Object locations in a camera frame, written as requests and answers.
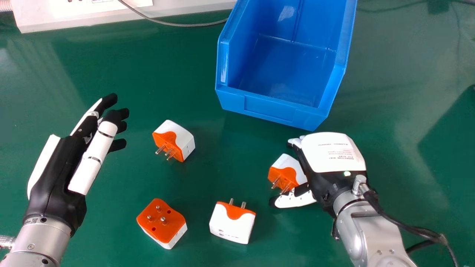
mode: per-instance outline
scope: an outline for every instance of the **blue storage box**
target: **blue storage box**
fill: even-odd
[[[345,73],[356,0],[237,0],[218,41],[221,106],[313,131]]]

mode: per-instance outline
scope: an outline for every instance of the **white corrugated tube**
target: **white corrugated tube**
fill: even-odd
[[[0,0],[0,12],[13,11],[10,0]]]

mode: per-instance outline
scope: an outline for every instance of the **orange and white plug adapter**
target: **orange and white plug adapter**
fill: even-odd
[[[287,154],[282,154],[272,164],[267,179],[272,183],[272,189],[282,189],[281,194],[307,182],[298,160]]]
[[[137,216],[142,230],[160,246],[172,249],[188,229],[183,215],[161,199],[154,199]]]
[[[228,203],[218,201],[214,207],[209,230],[217,237],[236,243],[247,244],[251,236],[256,213],[245,209],[246,203],[241,207],[233,206],[233,199]]]
[[[153,140],[158,147],[155,154],[165,151],[167,160],[175,158],[183,162],[195,150],[195,139],[185,128],[166,120],[152,133]]]

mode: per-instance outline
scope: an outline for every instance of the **metal prong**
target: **metal prong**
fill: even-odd
[[[280,175],[277,176],[277,178],[272,182],[272,187],[270,189],[274,189],[277,187],[277,183],[279,182],[280,180]]]
[[[287,191],[287,189],[289,189],[289,185],[284,187],[284,189],[282,189],[282,191],[280,191],[280,194],[282,195],[283,193],[285,193]]]
[[[169,161],[175,154],[176,154],[176,152],[170,153],[170,155],[168,156],[167,160]]]
[[[161,153],[161,152],[162,152],[164,149],[165,149],[165,146],[164,146],[164,145],[163,145],[163,146],[161,146],[161,147],[159,147],[159,148],[158,148],[158,150],[157,150],[157,151],[155,151],[155,155],[158,155],[158,154],[160,154],[160,153]]]
[[[173,148],[170,148],[170,150],[168,150],[168,151],[165,153],[165,156],[168,156],[172,151],[173,151]]]

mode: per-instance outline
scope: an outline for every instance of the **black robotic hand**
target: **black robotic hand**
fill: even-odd
[[[67,137],[51,135],[28,182],[29,205],[24,223],[38,216],[54,218],[71,228],[71,236],[86,215],[86,194],[105,156],[126,146],[114,140],[127,129],[127,108],[104,111],[117,103],[117,95],[99,99]]]

